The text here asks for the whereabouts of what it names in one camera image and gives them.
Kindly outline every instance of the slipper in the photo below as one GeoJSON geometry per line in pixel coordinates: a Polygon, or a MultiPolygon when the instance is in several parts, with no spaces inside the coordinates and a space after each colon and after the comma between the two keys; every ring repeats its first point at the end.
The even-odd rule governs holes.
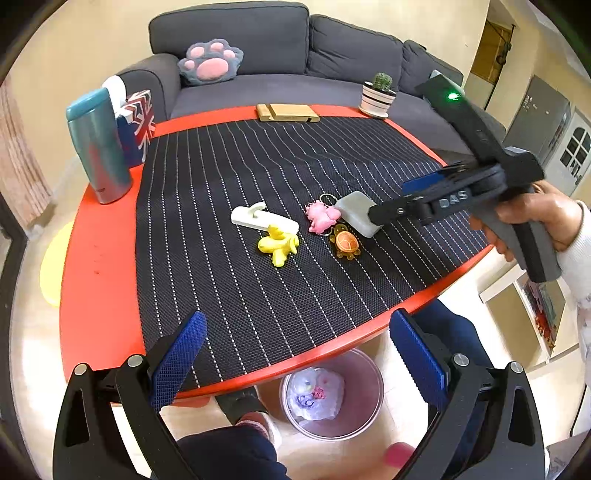
{"type": "Polygon", "coordinates": [[[261,400],[259,400],[255,387],[224,395],[216,395],[215,399],[232,425],[238,423],[244,415],[252,411],[268,413],[261,400]]]}

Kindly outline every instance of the potted cactus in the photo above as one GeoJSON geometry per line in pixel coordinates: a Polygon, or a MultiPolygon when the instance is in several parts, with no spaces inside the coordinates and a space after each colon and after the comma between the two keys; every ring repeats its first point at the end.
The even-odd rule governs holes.
{"type": "Polygon", "coordinates": [[[369,116],[387,118],[388,109],[396,98],[391,86],[392,77],[386,73],[377,73],[373,82],[364,82],[359,110],[369,116]]]}

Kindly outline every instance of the teal thermos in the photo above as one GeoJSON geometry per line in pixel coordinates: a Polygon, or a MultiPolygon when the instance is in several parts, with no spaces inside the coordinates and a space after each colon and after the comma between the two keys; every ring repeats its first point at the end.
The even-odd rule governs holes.
{"type": "Polygon", "coordinates": [[[131,188],[131,175],[117,134],[109,91],[99,88],[66,109],[74,148],[101,203],[120,199],[131,188]]]}

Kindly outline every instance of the orange turtle toy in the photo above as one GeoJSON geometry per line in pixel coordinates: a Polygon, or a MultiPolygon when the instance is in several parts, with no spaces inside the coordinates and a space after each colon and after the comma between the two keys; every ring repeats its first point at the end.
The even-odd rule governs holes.
{"type": "Polygon", "coordinates": [[[355,255],[361,255],[359,241],[342,223],[335,225],[329,240],[335,244],[336,256],[339,258],[347,257],[348,260],[353,260],[355,255]]]}

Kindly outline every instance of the yellow banana toy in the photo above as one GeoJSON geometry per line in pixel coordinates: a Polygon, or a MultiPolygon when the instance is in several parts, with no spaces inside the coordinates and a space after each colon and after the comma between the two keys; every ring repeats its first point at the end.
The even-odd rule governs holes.
{"type": "Polygon", "coordinates": [[[264,254],[272,254],[273,265],[282,267],[285,265],[289,253],[297,253],[300,239],[294,233],[285,233],[279,230],[277,225],[269,225],[268,231],[269,235],[259,240],[258,249],[264,254]]]}

